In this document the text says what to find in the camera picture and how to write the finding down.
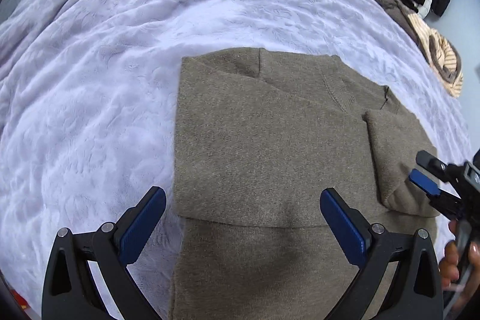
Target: gray wall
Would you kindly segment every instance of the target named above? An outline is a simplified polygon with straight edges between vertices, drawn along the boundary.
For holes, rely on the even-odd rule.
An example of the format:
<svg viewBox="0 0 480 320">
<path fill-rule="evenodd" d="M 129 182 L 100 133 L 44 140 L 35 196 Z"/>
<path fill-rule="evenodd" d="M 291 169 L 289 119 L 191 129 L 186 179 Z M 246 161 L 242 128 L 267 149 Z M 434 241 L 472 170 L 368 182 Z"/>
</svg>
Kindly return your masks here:
<svg viewBox="0 0 480 320">
<path fill-rule="evenodd" d="M 460 95 L 472 148 L 480 148 L 480 0 L 451 0 L 441 18 L 425 21 L 457 48 L 462 58 L 464 85 Z"/>
</svg>

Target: bed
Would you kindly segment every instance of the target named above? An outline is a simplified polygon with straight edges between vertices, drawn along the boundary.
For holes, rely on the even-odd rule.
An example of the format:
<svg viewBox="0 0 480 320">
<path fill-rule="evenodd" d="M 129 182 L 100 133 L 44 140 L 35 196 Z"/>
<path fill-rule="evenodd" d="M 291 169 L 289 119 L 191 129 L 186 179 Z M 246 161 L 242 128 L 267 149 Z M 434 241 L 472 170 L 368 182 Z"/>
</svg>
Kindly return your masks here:
<svg viewBox="0 0 480 320">
<path fill-rule="evenodd" d="M 21 0 L 0 25 L 0 269 L 35 311 L 57 230 L 116 221 L 157 185 L 169 207 L 129 271 L 167 316 L 181 59 L 230 47 L 338 55 L 390 86 L 440 159 L 472 157 L 458 101 L 373 0 Z M 451 236 L 437 223 L 441 256 Z"/>
</svg>

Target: red object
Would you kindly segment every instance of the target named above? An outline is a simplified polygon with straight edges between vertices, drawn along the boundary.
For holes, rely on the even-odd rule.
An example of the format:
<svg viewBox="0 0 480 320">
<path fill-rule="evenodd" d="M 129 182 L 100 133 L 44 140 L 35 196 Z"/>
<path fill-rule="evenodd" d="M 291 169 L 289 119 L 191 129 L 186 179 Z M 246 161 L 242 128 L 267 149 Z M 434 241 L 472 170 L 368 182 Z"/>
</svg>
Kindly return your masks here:
<svg viewBox="0 0 480 320">
<path fill-rule="evenodd" d="M 18 302 L 18 305 L 20 305 L 23 310 L 29 307 L 25 299 L 21 295 L 19 295 L 15 290 L 11 290 L 10 292 L 14 296 L 15 300 Z"/>
</svg>

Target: brown sweater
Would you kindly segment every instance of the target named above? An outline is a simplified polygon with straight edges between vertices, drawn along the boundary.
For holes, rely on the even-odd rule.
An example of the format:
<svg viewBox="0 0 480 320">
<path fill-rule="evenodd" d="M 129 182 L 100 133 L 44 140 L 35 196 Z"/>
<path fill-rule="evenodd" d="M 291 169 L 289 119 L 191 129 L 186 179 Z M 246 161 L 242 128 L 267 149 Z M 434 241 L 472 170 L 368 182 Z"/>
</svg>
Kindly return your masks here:
<svg viewBox="0 0 480 320">
<path fill-rule="evenodd" d="M 338 57 L 187 57 L 178 95 L 174 195 L 187 220 L 170 318 L 325 317 L 357 271 L 319 211 L 327 187 L 370 223 L 435 234 L 436 212 L 406 181 L 416 152 L 435 149 L 388 87 Z"/>
</svg>

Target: finger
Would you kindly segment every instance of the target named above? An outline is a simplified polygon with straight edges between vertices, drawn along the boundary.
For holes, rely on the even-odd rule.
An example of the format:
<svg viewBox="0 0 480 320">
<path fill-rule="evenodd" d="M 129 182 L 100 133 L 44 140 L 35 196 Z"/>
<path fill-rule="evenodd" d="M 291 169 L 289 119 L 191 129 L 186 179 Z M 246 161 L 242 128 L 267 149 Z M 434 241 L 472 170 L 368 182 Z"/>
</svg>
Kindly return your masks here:
<svg viewBox="0 0 480 320">
<path fill-rule="evenodd" d="M 450 232 L 455 235 L 455 232 L 457 231 L 457 220 L 452 220 L 448 223 L 448 229 L 450 229 Z"/>
<path fill-rule="evenodd" d="M 465 299 L 465 297 L 461 295 L 458 298 L 458 300 L 455 301 L 455 304 L 452 305 L 452 310 L 456 311 L 456 310 L 462 309 L 467 302 L 468 302 L 468 300 Z"/>
<path fill-rule="evenodd" d="M 450 280 L 450 278 L 442 277 L 442 290 L 447 290 L 450 287 L 451 283 L 452 281 Z"/>
<path fill-rule="evenodd" d="M 454 241 L 451 241 L 445 246 L 445 259 L 448 263 L 457 265 L 458 258 L 457 245 Z"/>
<path fill-rule="evenodd" d="M 462 292 L 462 297 L 467 301 L 472 298 L 473 294 L 480 286 L 480 254 L 478 251 L 478 246 L 472 243 L 469 250 L 469 261 L 470 264 L 473 265 L 474 269 L 472 271 L 472 275 L 465 285 L 464 291 Z"/>
<path fill-rule="evenodd" d="M 456 265 L 447 262 L 445 258 L 440 261 L 438 268 L 440 269 L 440 275 L 442 278 L 448 278 L 450 281 L 456 281 L 459 279 L 459 272 Z"/>
<path fill-rule="evenodd" d="M 480 273 L 480 248 L 477 243 L 472 243 L 469 250 L 469 260 L 475 271 Z"/>
</svg>

